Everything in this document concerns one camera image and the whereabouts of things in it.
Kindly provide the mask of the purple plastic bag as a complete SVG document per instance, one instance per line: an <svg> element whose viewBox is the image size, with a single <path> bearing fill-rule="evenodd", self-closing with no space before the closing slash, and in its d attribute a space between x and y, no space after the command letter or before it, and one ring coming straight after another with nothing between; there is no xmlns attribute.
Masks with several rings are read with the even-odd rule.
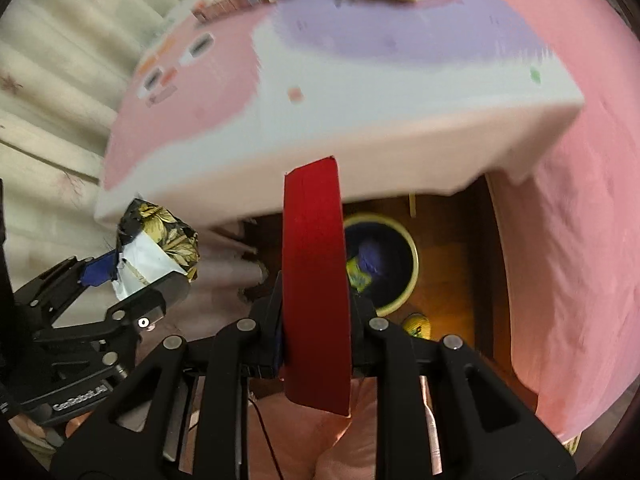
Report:
<svg viewBox="0 0 640 480"><path fill-rule="evenodd" d="M383 247L375 240L364 240L358 247L360 266L372 275L382 278L386 273L387 263Z"/></svg>

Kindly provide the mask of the cream curtain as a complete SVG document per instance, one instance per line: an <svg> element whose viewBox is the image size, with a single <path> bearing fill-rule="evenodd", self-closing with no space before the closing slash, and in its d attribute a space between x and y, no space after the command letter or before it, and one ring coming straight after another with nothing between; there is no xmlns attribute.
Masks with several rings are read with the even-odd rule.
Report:
<svg viewBox="0 0 640 480"><path fill-rule="evenodd" d="M4 251L14 287L110 246L93 211L111 125L180 1L1 0Z"/></svg>

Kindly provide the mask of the yellow snack wrapper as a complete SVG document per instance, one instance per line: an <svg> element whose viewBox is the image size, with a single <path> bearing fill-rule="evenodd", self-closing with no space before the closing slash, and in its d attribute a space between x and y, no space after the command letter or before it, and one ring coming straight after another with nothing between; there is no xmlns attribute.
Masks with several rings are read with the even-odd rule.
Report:
<svg viewBox="0 0 640 480"><path fill-rule="evenodd" d="M346 272L351 288L358 294L364 292L373 282L372 275L360 266L359 258L354 257L346 262Z"/></svg>

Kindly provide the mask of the black gold paper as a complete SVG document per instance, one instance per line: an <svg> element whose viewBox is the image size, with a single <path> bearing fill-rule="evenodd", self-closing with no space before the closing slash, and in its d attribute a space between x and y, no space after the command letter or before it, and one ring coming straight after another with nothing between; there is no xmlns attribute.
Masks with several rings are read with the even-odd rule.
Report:
<svg viewBox="0 0 640 480"><path fill-rule="evenodd" d="M178 272L198 278L198 232L167 208L135 198L117 226L112 284L118 300Z"/></svg>

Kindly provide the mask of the red paper sheet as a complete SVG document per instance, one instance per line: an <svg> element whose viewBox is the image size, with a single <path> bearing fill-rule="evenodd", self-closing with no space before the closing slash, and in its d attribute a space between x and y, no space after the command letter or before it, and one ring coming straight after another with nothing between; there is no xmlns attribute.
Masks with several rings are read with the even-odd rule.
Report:
<svg viewBox="0 0 640 480"><path fill-rule="evenodd" d="M332 157L285 176L282 321L288 400L346 417L352 345L342 199Z"/></svg>

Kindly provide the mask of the right yellow slipper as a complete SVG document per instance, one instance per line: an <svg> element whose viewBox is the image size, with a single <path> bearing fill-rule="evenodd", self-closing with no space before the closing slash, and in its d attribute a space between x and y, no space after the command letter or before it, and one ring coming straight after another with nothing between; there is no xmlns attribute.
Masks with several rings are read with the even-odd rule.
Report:
<svg viewBox="0 0 640 480"><path fill-rule="evenodd" d="M432 326L430 320L422 313L416 312L408 315L401 323L401 327L411 337L429 340Z"/></svg>

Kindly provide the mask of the round trash bin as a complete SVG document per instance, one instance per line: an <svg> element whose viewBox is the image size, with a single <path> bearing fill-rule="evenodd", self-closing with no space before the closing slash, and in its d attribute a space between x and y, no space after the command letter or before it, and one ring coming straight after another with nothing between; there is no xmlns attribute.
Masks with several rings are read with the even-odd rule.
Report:
<svg viewBox="0 0 640 480"><path fill-rule="evenodd" d="M346 273L352 292L389 316L410 298L420 274L416 242L397 220L360 212L344 220Z"/></svg>

